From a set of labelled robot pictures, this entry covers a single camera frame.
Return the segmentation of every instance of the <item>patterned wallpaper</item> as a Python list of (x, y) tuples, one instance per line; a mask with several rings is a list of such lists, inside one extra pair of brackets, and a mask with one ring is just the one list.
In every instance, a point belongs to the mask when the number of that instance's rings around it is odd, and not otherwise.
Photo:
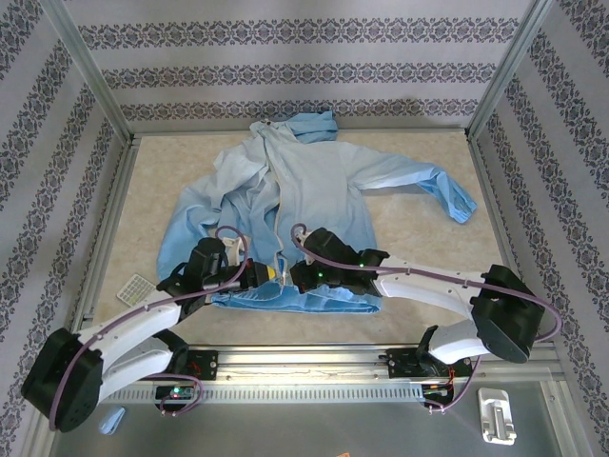
[(465, 127), (529, 0), (93, 0), (66, 5), (135, 131)]
[(609, 455), (609, 14), (555, 4), (479, 139), (521, 274), (564, 321), (594, 455)]
[(0, 0), (0, 456), (33, 408), (19, 389), (72, 316), (122, 152), (40, 6)]

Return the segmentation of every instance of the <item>gray floor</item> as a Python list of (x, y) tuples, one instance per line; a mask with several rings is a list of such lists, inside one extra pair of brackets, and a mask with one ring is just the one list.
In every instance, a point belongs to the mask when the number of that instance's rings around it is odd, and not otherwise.
[(203, 405), (163, 418), (152, 405), (130, 406), (113, 436), (97, 431), (108, 407), (98, 407), (75, 431), (56, 439), (56, 457), (226, 456), (350, 457), (558, 456), (539, 384), (484, 385), (508, 391), (516, 443), (481, 437), (477, 389), (444, 416), (419, 404)]

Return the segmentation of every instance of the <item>light blue shirt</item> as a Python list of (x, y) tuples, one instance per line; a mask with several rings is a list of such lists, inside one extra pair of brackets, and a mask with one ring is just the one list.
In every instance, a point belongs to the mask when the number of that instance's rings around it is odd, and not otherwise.
[[(418, 185), (446, 213), (464, 223), (476, 209), (469, 194), (440, 167), (403, 155), (332, 140), (331, 111), (299, 114), (286, 122), (256, 122), (252, 136), (226, 149), (216, 173), (188, 186), (178, 199), (157, 259), (159, 279), (186, 262), (198, 241), (218, 225), (251, 237), (250, 256), (280, 269), (303, 260), (290, 230), (298, 222), (324, 227), (355, 250), (375, 248), (366, 189)], [(302, 312), (376, 312), (381, 300), (321, 287), (301, 295), (270, 282), (255, 290), (216, 295), (218, 306)]]

